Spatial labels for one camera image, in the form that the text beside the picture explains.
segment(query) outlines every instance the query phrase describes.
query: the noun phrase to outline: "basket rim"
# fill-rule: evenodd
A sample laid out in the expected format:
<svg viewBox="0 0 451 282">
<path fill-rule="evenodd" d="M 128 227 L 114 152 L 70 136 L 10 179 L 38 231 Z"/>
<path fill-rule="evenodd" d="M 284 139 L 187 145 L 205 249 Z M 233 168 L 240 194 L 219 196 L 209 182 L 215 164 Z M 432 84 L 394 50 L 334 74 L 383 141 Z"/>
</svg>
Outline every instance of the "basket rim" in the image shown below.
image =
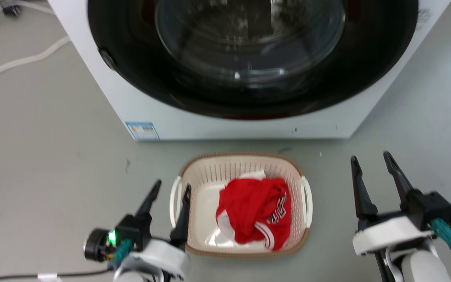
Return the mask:
<svg viewBox="0 0 451 282">
<path fill-rule="evenodd" d="M 289 157 L 286 157 L 285 155 L 271 153 L 271 152 L 216 152 L 216 153 L 204 154 L 204 155 L 199 155 L 197 157 L 193 157 L 190 161 L 188 161 L 182 167 L 182 169 L 179 172 L 179 176 L 182 177 L 191 164 L 193 164 L 194 162 L 199 161 L 201 159 L 208 159 L 210 157 L 233 157 L 235 155 L 239 156 L 239 157 L 244 157 L 244 156 L 250 155 L 250 156 L 257 156 L 257 157 L 275 157 L 278 159 L 284 159 L 285 161 L 289 162 L 290 164 L 292 164 L 292 166 L 295 167 L 295 169 L 299 172 L 300 176 L 304 175 L 304 172 L 302 171 L 300 166 L 294 160 L 290 159 Z"/>
<path fill-rule="evenodd" d="M 202 255 L 202 256 L 206 256 L 206 257 L 228 257 L 230 259 L 270 259 L 270 258 L 274 258 L 274 257 L 283 257 L 285 255 L 291 255 L 295 252 L 297 252 L 298 250 L 300 250 L 302 248 L 302 246 L 304 246 L 304 244 L 307 241 L 307 238 L 309 236 L 309 233 L 311 231 L 311 228 L 306 228 L 304 230 L 304 234 L 302 234 L 302 238 L 300 238 L 300 241 L 293 247 L 287 249 L 287 250 L 282 250 L 282 251 L 276 251 L 276 252 L 267 252 L 267 253 L 225 253 L 225 252 L 210 252 L 210 251 L 202 251 L 202 250 L 198 250 L 195 249 L 191 246 L 189 246 L 189 244 L 186 243 L 186 251 L 189 251 L 195 255 Z"/>
</svg>

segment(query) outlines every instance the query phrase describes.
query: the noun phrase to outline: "teal connector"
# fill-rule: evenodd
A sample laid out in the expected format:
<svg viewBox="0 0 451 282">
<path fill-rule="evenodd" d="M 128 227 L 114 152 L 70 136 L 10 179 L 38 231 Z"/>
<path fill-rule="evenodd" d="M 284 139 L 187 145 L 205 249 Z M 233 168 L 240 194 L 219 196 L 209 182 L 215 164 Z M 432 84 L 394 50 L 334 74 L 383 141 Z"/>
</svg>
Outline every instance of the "teal connector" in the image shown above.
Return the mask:
<svg viewBox="0 0 451 282">
<path fill-rule="evenodd" d="M 109 261 L 109 268 L 116 271 L 121 265 L 121 262 L 128 256 L 128 254 L 133 250 L 133 243 L 131 240 L 123 240 L 119 248 L 114 252 L 111 261 Z"/>
<path fill-rule="evenodd" d="M 436 218 L 431 223 L 431 229 L 435 235 L 441 238 L 451 250 L 451 228 L 441 218 Z"/>
</svg>

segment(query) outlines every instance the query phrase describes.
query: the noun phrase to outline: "black cable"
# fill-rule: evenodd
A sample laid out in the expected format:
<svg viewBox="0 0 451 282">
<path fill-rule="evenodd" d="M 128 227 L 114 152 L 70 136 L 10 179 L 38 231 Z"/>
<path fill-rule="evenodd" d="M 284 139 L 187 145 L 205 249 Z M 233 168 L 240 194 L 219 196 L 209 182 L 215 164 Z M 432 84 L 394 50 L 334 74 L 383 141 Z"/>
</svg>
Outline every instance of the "black cable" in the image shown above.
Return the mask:
<svg viewBox="0 0 451 282">
<path fill-rule="evenodd" d="M 38 275 L 37 274 L 29 274 L 29 275 L 0 276 L 0 280 L 14 280 L 14 279 L 38 279 Z"/>
<path fill-rule="evenodd" d="M 108 273 L 111 271 L 110 269 L 104 269 L 102 271 L 90 271 L 90 272 L 82 272 L 82 273 L 57 273 L 58 277 L 83 277 L 83 276 L 91 276 L 91 275 L 100 275 L 104 273 Z"/>
<path fill-rule="evenodd" d="M 105 269 L 102 271 L 90 271 L 90 272 L 84 272 L 84 273 L 57 273 L 57 277 L 84 277 L 84 276 L 90 276 L 90 275 L 100 275 L 104 273 L 108 273 L 111 271 L 110 269 Z M 38 274 L 22 274 L 22 275 L 5 275 L 0 276 L 1 280 L 15 280 L 15 279 L 38 279 Z"/>
</svg>

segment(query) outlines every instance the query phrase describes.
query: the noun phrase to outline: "beige basket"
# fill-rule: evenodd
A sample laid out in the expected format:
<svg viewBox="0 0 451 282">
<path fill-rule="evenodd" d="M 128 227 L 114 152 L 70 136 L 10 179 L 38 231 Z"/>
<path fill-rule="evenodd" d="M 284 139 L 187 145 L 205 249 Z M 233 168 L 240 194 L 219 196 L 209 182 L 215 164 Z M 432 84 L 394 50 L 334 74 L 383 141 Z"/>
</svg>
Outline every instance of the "beige basket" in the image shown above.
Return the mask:
<svg viewBox="0 0 451 282">
<path fill-rule="evenodd" d="M 241 174 L 264 170 L 269 178 L 281 177 L 292 198 L 290 236 L 279 251 L 267 250 L 263 242 L 238 244 L 223 234 L 215 221 L 219 191 Z M 192 187 L 186 250 L 197 255 L 234 258 L 279 257 L 297 251 L 305 243 L 312 222 L 311 189 L 297 164 L 277 154 L 231 152 L 202 155 L 187 163 L 170 193 L 170 221 L 175 227 L 181 198 L 187 184 Z"/>
</svg>

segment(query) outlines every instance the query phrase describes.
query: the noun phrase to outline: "washing machine door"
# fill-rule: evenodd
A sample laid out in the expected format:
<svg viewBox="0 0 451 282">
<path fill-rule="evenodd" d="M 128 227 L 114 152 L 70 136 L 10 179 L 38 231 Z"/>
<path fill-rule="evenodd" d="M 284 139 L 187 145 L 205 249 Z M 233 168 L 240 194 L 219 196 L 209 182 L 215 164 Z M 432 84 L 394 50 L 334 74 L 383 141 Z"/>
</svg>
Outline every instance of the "washing machine door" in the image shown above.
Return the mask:
<svg viewBox="0 0 451 282">
<path fill-rule="evenodd" d="M 376 82 L 417 0 L 89 0 L 109 67 L 161 102 L 230 119 L 307 114 Z"/>
</svg>

